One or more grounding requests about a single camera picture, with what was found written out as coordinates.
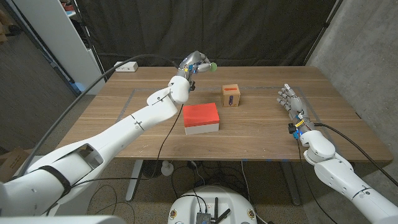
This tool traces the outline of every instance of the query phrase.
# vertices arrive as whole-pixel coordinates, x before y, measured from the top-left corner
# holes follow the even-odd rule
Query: black strap
[[[72,189],[72,187],[70,186],[69,180],[64,175],[62,175],[61,172],[59,172],[56,168],[52,166],[42,166],[38,168],[38,170],[39,169],[49,172],[60,181],[64,189],[60,198],[62,198],[63,196],[65,196],[70,192],[70,189]]]

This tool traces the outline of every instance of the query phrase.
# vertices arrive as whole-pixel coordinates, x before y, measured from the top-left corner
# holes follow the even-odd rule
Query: black backdrop
[[[335,1],[77,0],[104,69],[123,55],[179,63],[194,50],[219,66],[303,65]],[[148,58],[139,66],[169,66]]]

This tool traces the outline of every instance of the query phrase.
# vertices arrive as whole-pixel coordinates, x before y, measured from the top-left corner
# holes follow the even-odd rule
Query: table leg
[[[297,189],[296,180],[293,174],[292,166],[289,162],[280,162],[280,168],[284,173],[287,188],[289,189],[290,197],[292,198],[293,205],[301,205],[299,190]]]
[[[131,178],[139,178],[141,174],[141,167],[143,160],[136,160],[134,168],[132,168]],[[126,201],[131,202],[136,192],[139,180],[130,180],[129,187],[127,188]]]

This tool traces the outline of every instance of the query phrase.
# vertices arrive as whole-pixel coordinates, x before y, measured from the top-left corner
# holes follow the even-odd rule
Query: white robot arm
[[[398,207],[372,189],[354,173],[352,165],[335,151],[310,121],[307,107],[288,84],[278,94],[277,101],[289,112],[295,125],[289,132],[305,147],[305,160],[314,166],[317,177],[350,200],[371,223],[397,223]]]
[[[148,106],[96,136],[47,154],[32,164],[26,175],[0,183],[0,217],[41,215],[55,202],[63,204],[82,193],[91,182],[71,186],[97,178],[111,159],[144,131],[175,115],[176,105],[185,103],[195,87],[192,74],[215,68],[202,53],[190,54],[168,87],[148,97]]]

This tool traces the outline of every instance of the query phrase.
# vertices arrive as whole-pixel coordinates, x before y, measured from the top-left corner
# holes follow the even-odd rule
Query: red and white box
[[[215,103],[190,105],[182,108],[185,134],[199,134],[218,131],[220,117]]]

